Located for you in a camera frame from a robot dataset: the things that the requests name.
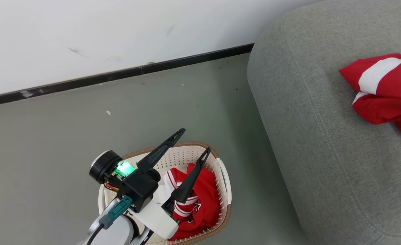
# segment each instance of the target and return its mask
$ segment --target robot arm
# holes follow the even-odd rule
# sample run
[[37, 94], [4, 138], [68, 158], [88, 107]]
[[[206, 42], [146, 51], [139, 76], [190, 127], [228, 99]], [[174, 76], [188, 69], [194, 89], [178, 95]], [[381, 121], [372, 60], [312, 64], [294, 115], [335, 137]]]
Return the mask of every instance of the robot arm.
[[[146, 155], [137, 163], [137, 169], [130, 165], [131, 168], [127, 167], [128, 163], [113, 151], [103, 152], [93, 161], [90, 175], [100, 184], [109, 183], [116, 187], [118, 192], [116, 198], [90, 226], [90, 236], [79, 245], [143, 245], [153, 233], [164, 239], [170, 239], [176, 233], [178, 223], [172, 217], [174, 201], [187, 201], [210, 154], [210, 148], [201, 155], [195, 169], [163, 205], [152, 201], [160, 181], [160, 174], [153, 167], [184, 132], [185, 129], [178, 130]], [[138, 234], [135, 222], [122, 215], [126, 211], [145, 225], [142, 234]]]

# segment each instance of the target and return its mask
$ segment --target basket handle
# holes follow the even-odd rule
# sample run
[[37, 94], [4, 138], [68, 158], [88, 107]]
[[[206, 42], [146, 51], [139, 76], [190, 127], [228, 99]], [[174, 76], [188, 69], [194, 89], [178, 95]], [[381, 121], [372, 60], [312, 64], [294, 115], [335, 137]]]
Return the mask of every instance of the basket handle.
[[104, 185], [101, 185], [99, 187], [99, 192], [98, 192], [98, 210], [99, 210], [99, 214], [104, 212], [104, 209], [107, 207], [107, 205], [105, 203], [104, 195], [105, 195], [105, 193], [104, 193]]
[[231, 202], [232, 202], [232, 192], [230, 190], [229, 175], [227, 174], [227, 171], [226, 171], [225, 165], [223, 164], [223, 161], [220, 158], [217, 158], [216, 161], [217, 161], [217, 163], [218, 163], [218, 165], [220, 167], [220, 171], [222, 173], [223, 180], [225, 181], [224, 188], [225, 188], [226, 193], [227, 193], [228, 204], [231, 204]]

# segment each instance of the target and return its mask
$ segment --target white stripe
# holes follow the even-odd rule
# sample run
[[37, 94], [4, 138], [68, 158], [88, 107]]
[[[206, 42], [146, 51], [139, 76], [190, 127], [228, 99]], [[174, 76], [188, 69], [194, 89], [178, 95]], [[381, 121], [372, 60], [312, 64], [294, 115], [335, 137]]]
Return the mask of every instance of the white stripe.
[[168, 199], [171, 196], [172, 191], [174, 191], [174, 189], [175, 188], [172, 185], [172, 180], [170, 179], [170, 174], [166, 173], [164, 175], [163, 198]]
[[193, 199], [199, 199], [199, 198], [197, 196], [187, 198], [187, 200], [193, 200]]
[[191, 214], [191, 212], [193, 212], [193, 211], [183, 211], [178, 205], [176, 205], [176, 201], [174, 202], [174, 206], [175, 206], [175, 209], [177, 209], [178, 211], [180, 211], [183, 214]]
[[187, 206], [187, 205], [190, 205], [190, 204], [193, 204], [193, 203], [197, 202], [198, 200], [199, 200], [199, 198], [195, 198], [193, 200], [187, 200], [185, 203], [176, 202], [176, 204], [178, 204], [180, 206]]
[[352, 104], [354, 104], [354, 103], [355, 103], [359, 98], [361, 98], [362, 96], [366, 96], [366, 95], [369, 95], [369, 93], [358, 92], [358, 93], [356, 94], [356, 97], [355, 97], [355, 99], [353, 100]]
[[175, 211], [175, 213], [176, 213], [177, 215], [179, 215], [179, 216], [181, 216], [181, 217], [188, 217], [188, 216], [190, 216], [191, 213], [193, 212], [193, 211], [191, 211], [191, 212], [185, 212], [185, 211], [181, 210], [177, 205], [175, 205], [174, 211]]
[[376, 62], [376, 64], [364, 71], [361, 78], [359, 78], [360, 90], [376, 95], [376, 89], [381, 79], [400, 64], [401, 59], [393, 57]]
[[168, 171], [167, 173], [168, 173], [168, 175], [169, 175], [170, 180], [171, 180], [172, 183], [173, 183], [173, 186], [176, 186], [176, 187], [177, 187], [175, 178], [173, 177], [173, 174], [172, 174], [172, 171]]

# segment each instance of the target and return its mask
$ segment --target laundry basket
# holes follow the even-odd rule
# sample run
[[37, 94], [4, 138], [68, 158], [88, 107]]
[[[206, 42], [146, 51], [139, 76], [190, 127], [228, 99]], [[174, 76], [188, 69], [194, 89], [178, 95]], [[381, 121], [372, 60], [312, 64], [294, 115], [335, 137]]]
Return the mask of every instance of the laundry basket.
[[[209, 147], [207, 144], [201, 142], [185, 142], [177, 143], [174, 147], [170, 148], [160, 161], [155, 165], [156, 169], [161, 175], [161, 181], [159, 185], [163, 185], [163, 174], [169, 171], [171, 168], [177, 168], [183, 172], [186, 172], [189, 163], [195, 163], [199, 156]], [[154, 148], [148, 148], [141, 151], [133, 152], [128, 155], [122, 156], [123, 159], [127, 159], [135, 168], [136, 163], [145, 157]], [[210, 170], [216, 176], [216, 188], [219, 193], [220, 200], [220, 216], [215, 226], [210, 229], [204, 230], [202, 233], [185, 239], [176, 241], [167, 241], [160, 236], [153, 234], [146, 244], [148, 245], [165, 245], [165, 244], [193, 244], [195, 242], [207, 239], [215, 234], [219, 233], [226, 226], [230, 213], [231, 213], [231, 201], [232, 194], [230, 189], [229, 177], [223, 164], [220, 160], [219, 155], [211, 149], [211, 154], [207, 158], [204, 168]], [[107, 205], [115, 198], [116, 192], [104, 188], [102, 185], [99, 189], [98, 196], [98, 207], [99, 213], [101, 214]], [[137, 223], [140, 229], [140, 233], [144, 229], [144, 225], [139, 222], [134, 216], [131, 216]]]

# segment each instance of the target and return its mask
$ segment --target teal connector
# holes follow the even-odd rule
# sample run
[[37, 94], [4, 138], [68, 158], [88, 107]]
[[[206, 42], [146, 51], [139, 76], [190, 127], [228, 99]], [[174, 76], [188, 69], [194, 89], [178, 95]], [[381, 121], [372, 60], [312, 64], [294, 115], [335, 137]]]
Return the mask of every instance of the teal connector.
[[132, 199], [128, 196], [123, 197], [109, 212], [108, 215], [113, 219], [117, 219], [126, 212], [132, 204]]
[[103, 225], [103, 228], [107, 230], [120, 215], [128, 210], [131, 204], [132, 199], [130, 197], [123, 197], [104, 217], [99, 219], [99, 224]]

